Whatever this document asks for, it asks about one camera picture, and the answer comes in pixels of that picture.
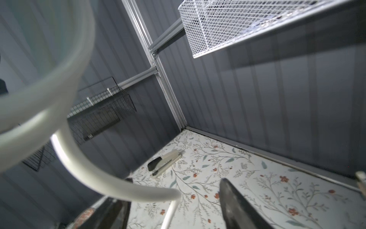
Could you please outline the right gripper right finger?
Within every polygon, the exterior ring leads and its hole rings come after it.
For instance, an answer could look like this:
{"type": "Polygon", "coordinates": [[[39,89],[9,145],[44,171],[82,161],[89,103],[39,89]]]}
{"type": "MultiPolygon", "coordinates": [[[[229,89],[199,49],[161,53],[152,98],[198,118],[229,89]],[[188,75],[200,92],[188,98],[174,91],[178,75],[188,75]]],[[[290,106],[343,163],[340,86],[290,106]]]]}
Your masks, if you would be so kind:
{"type": "Polygon", "coordinates": [[[220,180],[219,189],[220,205],[226,228],[272,228],[228,179],[223,178],[220,180]]]}

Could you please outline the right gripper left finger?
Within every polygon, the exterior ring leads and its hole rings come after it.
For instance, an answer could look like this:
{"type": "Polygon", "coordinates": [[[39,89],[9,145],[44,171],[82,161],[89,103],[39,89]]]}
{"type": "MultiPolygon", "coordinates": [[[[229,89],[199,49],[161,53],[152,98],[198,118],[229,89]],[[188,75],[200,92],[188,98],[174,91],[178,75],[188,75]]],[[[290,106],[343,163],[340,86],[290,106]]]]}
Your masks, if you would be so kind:
{"type": "Polygon", "coordinates": [[[131,204],[108,197],[78,229],[126,229],[131,204]]]}

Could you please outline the tape roll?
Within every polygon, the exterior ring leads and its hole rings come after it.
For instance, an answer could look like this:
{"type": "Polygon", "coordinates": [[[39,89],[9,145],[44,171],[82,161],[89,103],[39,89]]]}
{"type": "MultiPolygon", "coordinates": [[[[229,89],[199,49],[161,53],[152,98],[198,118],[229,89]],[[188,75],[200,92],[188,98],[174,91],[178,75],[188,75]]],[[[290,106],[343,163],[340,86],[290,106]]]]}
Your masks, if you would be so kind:
{"type": "Polygon", "coordinates": [[[88,208],[82,212],[72,224],[72,229],[78,229],[81,227],[93,214],[95,213],[95,208],[88,208]]]}

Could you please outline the floral table mat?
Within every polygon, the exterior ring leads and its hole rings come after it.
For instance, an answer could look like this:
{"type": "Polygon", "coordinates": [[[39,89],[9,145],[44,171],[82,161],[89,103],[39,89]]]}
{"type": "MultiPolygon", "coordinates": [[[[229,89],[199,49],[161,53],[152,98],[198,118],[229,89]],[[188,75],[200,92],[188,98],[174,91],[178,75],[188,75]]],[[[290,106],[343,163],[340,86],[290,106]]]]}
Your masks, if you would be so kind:
{"type": "Polygon", "coordinates": [[[81,145],[96,166],[138,185],[171,188],[182,197],[172,229],[224,229],[219,183],[228,179],[276,229],[363,229],[366,202],[356,191],[251,152],[185,130],[162,141],[116,131],[81,145]],[[183,156],[158,177],[148,164],[172,150],[183,156]]]}

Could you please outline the beige black stapler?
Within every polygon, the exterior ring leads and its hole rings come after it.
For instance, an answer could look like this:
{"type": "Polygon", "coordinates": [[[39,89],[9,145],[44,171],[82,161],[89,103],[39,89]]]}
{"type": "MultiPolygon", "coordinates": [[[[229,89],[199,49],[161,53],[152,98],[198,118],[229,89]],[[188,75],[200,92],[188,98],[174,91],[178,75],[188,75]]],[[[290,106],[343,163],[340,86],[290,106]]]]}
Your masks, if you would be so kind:
{"type": "Polygon", "coordinates": [[[175,162],[177,162],[184,154],[183,150],[174,149],[171,152],[159,156],[158,158],[149,162],[148,171],[151,172],[152,177],[158,177],[169,169],[175,162]]]}

